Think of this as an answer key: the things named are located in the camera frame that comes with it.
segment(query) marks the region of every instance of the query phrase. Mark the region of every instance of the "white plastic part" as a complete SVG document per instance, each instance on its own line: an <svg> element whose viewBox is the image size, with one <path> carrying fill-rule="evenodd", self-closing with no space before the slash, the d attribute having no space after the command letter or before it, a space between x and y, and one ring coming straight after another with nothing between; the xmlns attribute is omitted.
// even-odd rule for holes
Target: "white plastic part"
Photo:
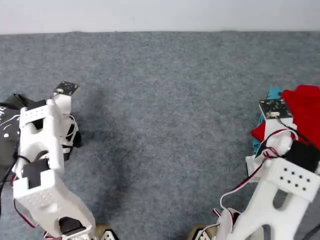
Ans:
<svg viewBox="0 0 320 240"><path fill-rule="evenodd" d="M52 97L62 114L71 113L71 96L64 94L56 94Z"/></svg>
<svg viewBox="0 0 320 240"><path fill-rule="evenodd" d="M20 111L20 145L19 155L34 161L41 151L48 151L49 167L62 174L64 172L64 156L61 144L72 146L76 132L76 126L71 139L66 140L66 135L73 120L67 115L62 115L60 108L53 99L48 99L46 105L31 110L26 107ZM43 119L43 128L37 130L33 121ZM23 166L27 162L19 158L12 169L21 178Z"/></svg>
<svg viewBox="0 0 320 240"><path fill-rule="evenodd" d="M85 230L70 235L68 239L95 232L95 218L81 199L67 189L55 170L40 174L41 185L29 189L26 177L13 182L13 197L29 210L33 219L53 237L60 237L59 219L69 217L79 220Z"/></svg>
<svg viewBox="0 0 320 240"><path fill-rule="evenodd" d="M215 240L225 240L233 229L233 219L230 209L224 209L222 211L217 224L220 225L218 226Z"/></svg>
<svg viewBox="0 0 320 240"><path fill-rule="evenodd" d="M256 155L252 155L252 156L246 156L245 157L245 162L246 162L246 167L248 170L248 176L251 176L253 174L253 172L261 165L262 160L263 160L263 156L260 156L258 159L255 159ZM261 176L263 174L262 169L259 170L254 177L252 177L249 180L249 183L257 183L259 182Z"/></svg>
<svg viewBox="0 0 320 240"><path fill-rule="evenodd" d="M275 136L269 137L266 142L267 147L273 147L279 156L285 155L292 146L293 140L290 131L280 132Z"/></svg>
<svg viewBox="0 0 320 240"><path fill-rule="evenodd" d="M271 240L294 239L302 217L319 189L320 177L283 158L269 160L266 167L227 240L245 240L263 225L270 225ZM288 195L282 207L275 209L273 200L278 190Z"/></svg>

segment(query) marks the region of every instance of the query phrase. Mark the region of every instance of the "cable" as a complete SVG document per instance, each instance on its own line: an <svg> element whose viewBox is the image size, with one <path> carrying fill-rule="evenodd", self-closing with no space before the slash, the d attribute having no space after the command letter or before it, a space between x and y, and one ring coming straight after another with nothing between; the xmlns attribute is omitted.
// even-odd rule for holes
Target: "cable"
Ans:
<svg viewBox="0 0 320 240"><path fill-rule="evenodd" d="M17 157L18 159L24 159L24 160L26 160L29 164L31 163L30 160L29 160L27 157L25 157L25 156L17 155L16 157Z"/></svg>
<svg viewBox="0 0 320 240"><path fill-rule="evenodd" d="M320 230L320 223L311 229L301 240L310 240Z"/></svg>
<svg viewBox="0 0 320 240"><path fill-rule="evenodd" d="M303 140L305 140L309 145L312 145L312 146L316 147L316 145L314 145L307 137L305 137L304 135L302 135L300 132L298 132L298 131L295 130L294 128L292 128L292 127L284 124L278 116L276 116L275 118L277 119L278 123L280 123L281 125L285 126L287 129L290 129L290 130L294 131L300 138L302 138Z"/></svg>
<svg viewBox="0 0 320 240"><path fill-rule="evenodd" d="M219 218L221 216L221 213L218 211L218 209L214 208L212 209L212 212Z"/></svg>
<svg viewBox="0 0 320 240"><path fill-rule="evenodd" d="M226 209L225 206L222 204L222 201L224 199L225 196L228 196L230 194L234 194L235 192L239 191L240 189L242 189L245 185L248 184L248 182L259 172L259 170L262 168L262 166L264 165L265 161L267 160L267 158L265 158L262 163L260 164L260 166L257 167L257 169L250 175L248 176L245 180L243 180L238 186L236 186L232 191L229 191L225 194L222 195L222 197L220 198L220 206L222 209Z"/></svg>
<svg viewBox="0 0 320 240"><path fill-rule="evenodd" d="M37 224L34 224L32 223L25 215L23 215L18 209L17 209L17 206L16 206L16 200L13 199L12 201L13 203L13 207L15 209L15 211L18 213L18 215L33 229L36 228Z"/></svg>
<svg viewBox="0 0 320 240"><path fill-rule="evenodd" d="M60 237L53 237L53 236L48 236L48 232L47 231L45 231L44 233L43 233L43 239L48 239L48 240L53 240L53 239L62 239L62 237L60 236Z"/></svg>
<svg viewBox="0 0 320 240"><path fill-rule="evenodd" d="M2 203L1 203L2 190L4 189L4 186L5 186L5 184L6 184L7 180L8 180L8 177L9 177L9 175L11 173L11 170L15 166L17 160L18 160L18 157L14 157L13 158L13 162L12 162L11 166L6 171L4 177L1 180L1 184L0 184L0 219L1 219L1 213L2 213Z"/></svg>
<svg viewBox="0 0 320 240"><path fill-rule="evenodd" d="M78 124L77 124L77 122L76 122L75 117L72 116L71 114L63 114L63 115L64 115L64 116L68 116L69 118L71 118L71 119L73 120L73 124L74 124L74 127L73 127L72 132L65 136L65 137L67 138L67 137L72 136L72 135L75 133L76 129L78 128Z"/></svg>
<svg viewBox="0 0 320 240"><path fill-rule="evenodd" d="M201 237L201 235L202 235L207 229L213 228L213 227L217 227L217 226L219 226L219 225L220 225L220 223L216 223L216 224L212 224L212 225L206 226L204 229L202 229L202 230L200 231L200 233L197 234L197 237L196 237L194 240L199 240L200 237Z"/></svg>

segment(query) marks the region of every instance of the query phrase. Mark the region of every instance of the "white wall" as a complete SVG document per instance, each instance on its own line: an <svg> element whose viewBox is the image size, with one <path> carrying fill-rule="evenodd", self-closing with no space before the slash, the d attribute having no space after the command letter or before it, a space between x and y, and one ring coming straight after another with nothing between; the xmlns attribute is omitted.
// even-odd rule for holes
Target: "white wall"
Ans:
<svg viewBox="0 0 320 240"><path fill-rule="evenodd" d="M320 30L320 0L0 0L0 34Z"/></svg>

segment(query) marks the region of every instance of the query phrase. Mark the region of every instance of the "red fabric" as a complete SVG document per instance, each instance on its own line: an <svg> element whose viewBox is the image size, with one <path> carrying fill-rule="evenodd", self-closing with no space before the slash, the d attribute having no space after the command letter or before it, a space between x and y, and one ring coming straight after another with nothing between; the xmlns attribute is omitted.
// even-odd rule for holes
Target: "red fabric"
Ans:
<svg viewBox="0 0 320 240"><path fill-rule="evenodd" d="M320 87L299 85L294 91L284 90L281 97L293 113L297 130L320 149ZM251 131L252 136L263 141L265 127L264 122Z"/></svg>
<svg viewBox="0 0 320 240"><path fill-rule="evenodd" d="M263 121L255 129L251 130L251 135L254 138L258 139L260 142L262 142L265 139L265 128L266 128L266 122Z"/></svg>

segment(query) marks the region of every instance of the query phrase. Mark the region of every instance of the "red and white wire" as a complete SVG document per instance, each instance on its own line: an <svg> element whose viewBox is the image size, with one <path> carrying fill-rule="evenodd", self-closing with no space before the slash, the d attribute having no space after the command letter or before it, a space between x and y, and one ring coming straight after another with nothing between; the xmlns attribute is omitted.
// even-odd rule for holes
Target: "red and white wire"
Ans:
<svg viewBox="0 0 320 240"><path fill-rule="evenodd" d="M277 131L271 133L271 134L269 135L269 137L278 135L278 134L283 133L283 132L290 132L290 133L292 133L292 134L294 135L295 140L298 140L298 139L299 139L298 134L297 134L295 131L293 131L293 130L291 130L291 129L288 129L288 128L284 128L284 129L277 130Z"/></svg>
<svg viewBox="0 0 320 240"><path fill-rule="evenodd" d="M48 232L45 231L45 232L43 233L43 239L52 240L52 239L56 239L56 238L53 237L53 236L48 236Z"/></svg>
<svg viewBox="0 0 320 240"><path fill-rule="evenodd" d="M18 215L33 229L35 229L38 225L35 223L32 223L29 218L27 218L24 214L20 213L16 206L16 200L13 199L13 207L15 211L18 213Z"/></svg>
<svg viewBox="0 0 320 240"><path fill-rule="evenodd" d="M239 191L240 189L242 189L245 185L247 185L248 182L259 172L259 170L262 168L262 166L264 165L266 160L267 160L267 158L265 158L262 161L260 166L258 166L257 169L249 177L247 177L242 183L240 183L238 186L236 186L232 191L229 191L229 192L227 192L227 193L222 195L222 197L220 198L220 206L221 206L222 209L226 209L225 206L222 204L222 201L225 198L225 196L228 196L230 194L234 194L237 191Z"/></svg>
<svg viewBox="0 0 320 240"><path fill-rule="evenodd" d="M218 211L218 209L214 208L212 209L212 212L219 218L221 216L221 213Z"/></svg>

